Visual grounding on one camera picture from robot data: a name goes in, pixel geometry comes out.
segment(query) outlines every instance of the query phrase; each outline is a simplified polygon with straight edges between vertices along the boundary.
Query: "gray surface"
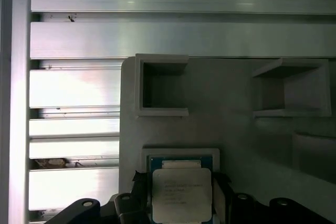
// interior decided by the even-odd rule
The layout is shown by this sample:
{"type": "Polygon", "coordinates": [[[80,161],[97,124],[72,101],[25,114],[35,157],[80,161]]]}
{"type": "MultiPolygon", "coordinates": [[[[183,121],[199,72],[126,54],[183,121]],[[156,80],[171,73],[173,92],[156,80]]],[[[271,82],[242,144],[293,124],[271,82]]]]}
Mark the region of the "gray surface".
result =
{"type": "Polygon", "coordinates": [[[259,108],[254,116],[331,116],[327,60],[281,58],[253,73],[259,108]]]}
{"type": "Polygon", "coordinates": [[[0,223],[8,223],[12,0],[0,0],[0,223]]]}
{"type": "Polygon", "coordinates": [[[32,23],[32,59],[118,58],[139,53],[190,57],[334,57],[334,24],[225,22],[155,14],[143,20],[32,23]]]}
{"type": "Polygon", "coordinates": [[[333,15],[336,0],[31,0],[31,11],[333,15]]]}
{"type": "Polygon", "coordinates": [[[264,204],[288,197],[336,222],[336,185],[292,169],[292,133],[336,135],[335,119],[253,119],[250,76],[268,62],[190,59],[182,80],[190,115],[136,119],[134,58],[127,59],[121,80],[120,191],[131,189],[143,146],[213,147],[220,149],[221,170],[236,191],[264,204]]]}
{"type": "Polygon", "coordinates": [[[336,138],[295,134],[293,166],[314,177],[336,184],[336,138]]]}

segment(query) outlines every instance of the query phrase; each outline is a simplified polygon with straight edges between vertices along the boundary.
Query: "dark gap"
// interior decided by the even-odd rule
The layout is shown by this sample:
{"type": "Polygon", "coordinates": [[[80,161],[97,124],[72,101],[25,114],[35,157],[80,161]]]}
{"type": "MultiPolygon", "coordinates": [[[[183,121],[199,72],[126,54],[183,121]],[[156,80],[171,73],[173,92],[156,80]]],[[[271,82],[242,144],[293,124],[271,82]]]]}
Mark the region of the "dark gap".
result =
{"type": "Polygon", "coordinates": [[[40,69],[41,61],[40,60],[30,60],[30,69],[38,70],[40,69]]]}
{"type": "MultiPolygon", "coordinates": [[[[54,17],[69,20],[69,13],[57,13],[54,17]]],[[[299,23],[299,24],[336,24],[336,15],[305,15],[305,14],[251,14],[251,13],[77,13],[76,22],[82,19],[118,19],[119,22],[204,22],[204,23],[299,23]]]]}
{"type": "Polygon", "coordinates": [[[40,118],[40,109],[29,109],[30,119],[40,118]]]}
{"type": "Polygon", "coordinates": [[[31,22],[40,22],[42,20],[42,15],[40,13],[31,13],[30,20],[31,22]]]}
{"type": "Polygon", "coordinates": [[[286,78],[299,73],[307,72],[309,70],[315,69],[316,67],[294,67],[294,66],[280,66],[273,68],[265,73],[258,75],[262,78],[286,78]]]}
{"type": "Polygon", "coordinates": [[[143,64],[144,108],[185,108],[181,74],[185,68],[179,63],[143,64]]]}

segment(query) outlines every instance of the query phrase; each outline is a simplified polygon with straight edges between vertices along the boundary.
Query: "round screw head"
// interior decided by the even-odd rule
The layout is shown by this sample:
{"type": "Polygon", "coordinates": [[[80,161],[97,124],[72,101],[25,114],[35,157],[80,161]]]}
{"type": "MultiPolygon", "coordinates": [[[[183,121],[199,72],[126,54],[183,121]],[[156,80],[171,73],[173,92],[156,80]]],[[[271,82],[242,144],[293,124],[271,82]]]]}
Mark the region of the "round screw head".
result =
{"type": "Polygon", "coordinates": [[[247,199],[247,195],[245,195],[245,194],[238,194],[238,199],[247,199]]]}
{"type": "Polygon", "coordinates": [[[286,205],[288,205],[287,201],[285,201],[285,200],[283,200],[283,199],[278,200],[278,204],[279,204],[279,205],[282,205],[282,206],[286,206],[286,205]]]}
{"type": "Polygon", "coordinates": [[[85,207],[89,207],[89,206],[91,206],[93,203],[91,202],[91,201],[85,201],[84,203],[83,203],[83,206],[85,206],[85,207]]]}

